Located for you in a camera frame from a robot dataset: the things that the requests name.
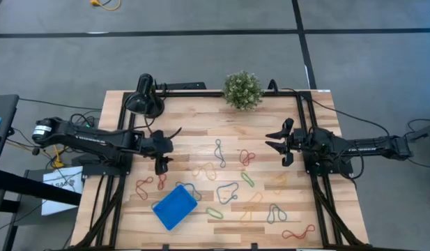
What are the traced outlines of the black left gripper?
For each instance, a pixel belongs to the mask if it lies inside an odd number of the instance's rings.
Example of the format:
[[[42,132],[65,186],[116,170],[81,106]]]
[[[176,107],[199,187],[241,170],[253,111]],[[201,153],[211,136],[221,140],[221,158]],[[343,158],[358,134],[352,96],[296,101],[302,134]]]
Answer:
[[[171,153],[174,150],[172,139],[178,135],[182,130],[182,127],[177,131],[165,137],[162,130],[156,130],[151,134],[150,137],[145,137],[141,141],[141,154],[150,157],[158,157],[155,159],[155,174],[162,175],[168,172],[168,163],[172,161],[172,158],[162,156],[165,153]]]

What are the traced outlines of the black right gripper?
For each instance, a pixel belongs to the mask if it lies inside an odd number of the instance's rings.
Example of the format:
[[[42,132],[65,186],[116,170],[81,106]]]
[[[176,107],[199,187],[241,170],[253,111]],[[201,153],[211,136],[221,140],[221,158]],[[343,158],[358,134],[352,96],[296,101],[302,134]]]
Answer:
[[[293,132],[291,132],[293,123],[294,123],[293,119],[287,118],[283,122],[282,129],[280,131],[269,133],[266,135],[267,138],[271,138],[271,139],[286,138],[286,144],[265,141],[265,143],[268,146],[275,149],[280,155],[283,156],[282,158],[283,167],[289,167],[293,163],[293,154],[291,150],[298,151],[298,152],[310,150],[310,147],[307,144],[307,137],[305,136],[303,129],[296,128]]]

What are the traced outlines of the teal rubber band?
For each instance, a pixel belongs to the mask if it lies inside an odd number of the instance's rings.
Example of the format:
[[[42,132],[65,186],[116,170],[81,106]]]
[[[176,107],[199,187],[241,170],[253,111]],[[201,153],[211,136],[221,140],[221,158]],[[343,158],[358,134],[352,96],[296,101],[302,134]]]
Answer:
[[[214,150],[214,155],[217,159],[220,160],[220,167],[225,168],[226,167],[226,161],[224,159],[224,156],[222,154],[222,141],[221,139],[215,140],[216,149]]]
[[[183,186],[191,195],[192,197],[196,200],[196,201],[201,201],[202,199],[202,194],[200,192],[197,191],[195,185],[193,183],[184,183],[181,181],[177,181],[175,183],[175,186]]]
[[[227,198],[224,198],[221,196],[221,190],[222,189],[227,189],[230,192],[230,194]],[[222,205],[226,205],[230,201],[236,200],[238,198],[238,195],[236,194],[238,189],[239,189],[239,184],[237,182],[233,182],[233,183],[219,186],[216,189],[216,195],[217,195],[219,203],[221,203]]]
[[[288,219],[288,216],[286,212],[284,212],[278,205],[271,204],[268,211],[268,216],[266,218],[266,221],[268,224],[274,224],[276,220],[279,220],[280,222],[286,222]]]

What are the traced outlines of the green rubber band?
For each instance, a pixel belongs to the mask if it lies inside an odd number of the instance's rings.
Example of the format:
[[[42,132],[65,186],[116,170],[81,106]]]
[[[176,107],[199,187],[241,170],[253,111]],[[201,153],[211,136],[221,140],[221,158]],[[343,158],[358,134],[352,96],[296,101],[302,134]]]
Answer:
[[[224,215],[220,211],[211,207],[206,208],[206,213],[209,214],[210,217],[218,220],[222,220],[224,218]]]
[[[249,177],[249,175],[246,172],[241,172],[241,178],[251,187],[253,188],[255,186],[253,180]]]

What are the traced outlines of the blue plastic slotted bin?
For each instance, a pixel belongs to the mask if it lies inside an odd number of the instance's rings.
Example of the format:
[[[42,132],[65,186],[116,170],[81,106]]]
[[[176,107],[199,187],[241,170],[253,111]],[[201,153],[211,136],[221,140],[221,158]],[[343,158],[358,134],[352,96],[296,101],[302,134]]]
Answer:
[[[194,197],[183,185],[178,185],[164,199],[154,205],[153,212],[165,229],[171,231],[196,207],[197,201]]]

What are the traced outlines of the black desk lamp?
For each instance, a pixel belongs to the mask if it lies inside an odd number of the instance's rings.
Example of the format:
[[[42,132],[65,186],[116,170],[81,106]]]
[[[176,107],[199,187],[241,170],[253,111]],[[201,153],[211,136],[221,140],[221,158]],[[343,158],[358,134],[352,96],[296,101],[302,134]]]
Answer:
[[[124,108],[149,119],[157,118],[163,113],[164,101],[157,95],[151,75],[140,75],[136,91],[128,96]]]

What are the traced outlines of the potted green plant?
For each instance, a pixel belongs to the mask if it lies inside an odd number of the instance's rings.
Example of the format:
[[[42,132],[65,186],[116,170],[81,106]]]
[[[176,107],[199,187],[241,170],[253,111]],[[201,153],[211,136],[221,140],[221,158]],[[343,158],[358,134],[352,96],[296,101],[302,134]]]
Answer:
[[[226,76],[222,89],[226,103],[233,108],[254,110],[262,102],[263,89],[254,73],[240,71]]]

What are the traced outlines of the black power strip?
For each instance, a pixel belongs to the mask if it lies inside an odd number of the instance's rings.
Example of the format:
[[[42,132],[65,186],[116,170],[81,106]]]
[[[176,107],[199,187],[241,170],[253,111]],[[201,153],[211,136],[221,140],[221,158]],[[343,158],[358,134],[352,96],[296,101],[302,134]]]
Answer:
[[[157,90],[198,90],[198,89],[206,89],[206,85],[204,82],[184,82],[184,83],[162,83],[156,86]]]

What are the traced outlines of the white paper sheet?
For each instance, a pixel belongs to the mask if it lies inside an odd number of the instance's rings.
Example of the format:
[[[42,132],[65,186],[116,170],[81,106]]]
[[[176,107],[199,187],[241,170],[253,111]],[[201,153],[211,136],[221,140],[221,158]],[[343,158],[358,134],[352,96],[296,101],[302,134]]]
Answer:
[[[72,193],[81,195],[83,191],[82,166],[66,167],[53,170],[43,175],[43,183],[60,188],[61,193],[54,199],[43,199],[41,215],[48,216],[77,208],[75,202],[70,202]]]

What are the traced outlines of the black metal beam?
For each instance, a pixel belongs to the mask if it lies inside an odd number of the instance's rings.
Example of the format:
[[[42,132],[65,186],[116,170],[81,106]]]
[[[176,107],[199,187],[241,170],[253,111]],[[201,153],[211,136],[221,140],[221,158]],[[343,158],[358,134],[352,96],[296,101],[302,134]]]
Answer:
[[[44,184],[42,181],[35,181],[0,170],[0,190],[15,192],[23,195],[30,195],[41,199],[54,199],[61,193],[60,188]],[[81,195],[72,193],[69,201],[79,205]]]

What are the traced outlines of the black floor stand base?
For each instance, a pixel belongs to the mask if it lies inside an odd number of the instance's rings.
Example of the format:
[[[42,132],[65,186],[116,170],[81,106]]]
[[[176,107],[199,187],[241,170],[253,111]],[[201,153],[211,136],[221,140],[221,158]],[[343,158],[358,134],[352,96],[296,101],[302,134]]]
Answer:
[[[419,130],[414,130],[411,127],[411,124],[417,121],[430,122],[430,119],[413,119],[407,123],[407,127],[410,129],[410,131],[407,132],[404,137],[407,139],[408,142],[415,142],[416,140],[425,137],[428,137],[430,139],[430,125]]]

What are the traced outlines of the gray side table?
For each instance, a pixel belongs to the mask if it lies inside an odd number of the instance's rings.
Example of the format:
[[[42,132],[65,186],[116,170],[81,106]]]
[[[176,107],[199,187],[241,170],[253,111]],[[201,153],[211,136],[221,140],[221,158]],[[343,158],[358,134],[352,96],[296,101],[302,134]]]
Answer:
[[[19,98],[16,94],[0,95],[0,157],[15,117]]]

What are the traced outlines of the black aluminium table frame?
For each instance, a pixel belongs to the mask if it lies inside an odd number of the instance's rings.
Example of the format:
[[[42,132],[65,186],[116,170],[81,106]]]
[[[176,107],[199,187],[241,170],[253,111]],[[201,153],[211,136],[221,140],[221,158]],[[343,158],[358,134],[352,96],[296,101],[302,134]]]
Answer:
[[[281,156],[265,143],[266,135],[279,131],[289,117],[294,120],[295,127],[299,127],[299,112],[304,112],[308,123],[315,121],[335,134],[341,132],[331,93],[321,90],[312,91],[311,95],[314,99],[312,107],[298,104],[291,92],[281,91],[278,95],[265,97],[254,111],[241,112],[227,105],[225,99],[207,91],[171,92],[164,113],[153,124],[154,129],[161,129],[166,135],[172,135],[182,127],[174,137],[173,160],[169,163],[164,189],[158,190],[157,183],[152,182],[142,185],[148,193],[147,200],[137,195],[136,181],[153,176],[154,163],[135,157],[125,180],[116,248],[148,250],[169,244],[173,250],[231,251],[250,248],[252,243],[257,243],[261,249],[321,247],[311,179],[305,171],[301,153],[295,153],[290,167],[283,167]],[[220,160],[214,155],[216,139],[222,141],[225,168],[220,167]],[[243,149],[256,154],[247,167],[239,161]],[[207,162],[214,164],[217,178],[210,181],[204,172],[193,177],[192,170]],[[253,188],[241,178],[241,172],[246,172],[253,180]],[[280,195],[275,195],[275,177],[283,173],[287,175],[285,188]],[[202,199],[191,214],[168,231],[153,213],[151,204],[171,192],[177,181],[193,183]],[[239,184],[238,198],[222,205],[216,189],[233,182]],[[261,192],[263,199],[253,212],[252,222],[242,225],[240,217],[244,207],[256,192]],[[271,204],[286,212],[286,222],[267,223]],[[210,217],[206,213],[208,207],[220,211],[224,218]],[[307,225],[314,225],[316,231],[309,232],[304,239],[282,238],[284,230],[300,233]]]

